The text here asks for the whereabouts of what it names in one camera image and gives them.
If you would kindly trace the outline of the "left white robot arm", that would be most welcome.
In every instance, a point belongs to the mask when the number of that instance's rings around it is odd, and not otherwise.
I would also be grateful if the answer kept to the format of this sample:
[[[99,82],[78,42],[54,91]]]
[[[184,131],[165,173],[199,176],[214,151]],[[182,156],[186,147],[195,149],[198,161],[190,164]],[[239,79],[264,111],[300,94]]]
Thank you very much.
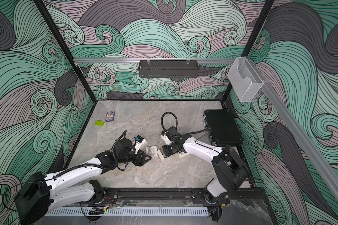
[[[77,202],[101,203],[105,191],[93,178],[117,169],[120,163],[145,165],[151,159],[142,150],[146,143],[141,136],[131,141],[123,132],[110,150],[80,165],[46,175],[32,174],[14,198],[20,223],[32,225],[49,211]]]

